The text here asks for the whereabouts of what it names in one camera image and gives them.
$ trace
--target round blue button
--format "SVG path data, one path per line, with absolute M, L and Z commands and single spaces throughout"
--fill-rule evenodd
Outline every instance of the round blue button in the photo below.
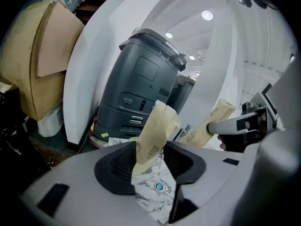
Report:
M 156 187 L 160 191 L 163 189 L 163 185 L 161 183 L 158 183 Z

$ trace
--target white ceiling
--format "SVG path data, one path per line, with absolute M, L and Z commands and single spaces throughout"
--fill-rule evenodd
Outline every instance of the white ceiling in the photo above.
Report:
M 241 102 L 250 100 L 268 83 L 274 84 L 289 64 L 297 42 L 282 15 L 270 8 L 262 9 L 252 2 L 247 8 L 237 0 L 170 0 L 157 8 L 153 20 L 143 24 L 162 36 L 170 32 L 171 43 L 181 52 L 193 55 L 186 70 L 201 71 L 212 36 L 217 11 L 230 6 L 241 39 L 244 64 L 244 82 Z M 203 19 L 204 10 L 212 12 L 213 19 Z

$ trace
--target brown cardboard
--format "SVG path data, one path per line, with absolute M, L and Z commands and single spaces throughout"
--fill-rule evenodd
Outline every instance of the brown cardboard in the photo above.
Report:
M 55 4 L 40 2 L 18 16 L 8 32 L 0 60 L 1 76 L 20 89 L 23 112 L 38 121 L 63 98 L 64 72 L 36 76 L 39 40 Z
M 84 29 L 83 23 L 60 2 L 54 5 L 45 24 L 36 64 L 39 77 L 67 69 L 74 45 Z

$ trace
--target marble patterned surface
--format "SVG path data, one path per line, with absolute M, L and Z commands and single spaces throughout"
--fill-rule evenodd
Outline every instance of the marble patterned surface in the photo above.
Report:
M 107 146 L 116 145 L 127 142 L 128 139 L 110 137 Z
M 163 184 L 163 190 L 155 189 L 156 184 Z M 132 177 L 136 201 L 160 226 L 168 225 L 170 211 L 174 203 L 176 182 L 164 162 L 163 151 L 146 171 Z

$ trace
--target finger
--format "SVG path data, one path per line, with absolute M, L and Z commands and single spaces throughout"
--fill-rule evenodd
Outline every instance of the finger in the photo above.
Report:
M 225 149 L 226 149 L 226 145 L 225 145 L 224 143 L 222 143 L 222 144 L 220 144 L 220 148 L 221 148 L 222 150 L 225 150 Z
M 250 122 L 245 121 L 245 124 L 246 124 L 246 128 L 247 128 L 247 129 L 250 129 Z

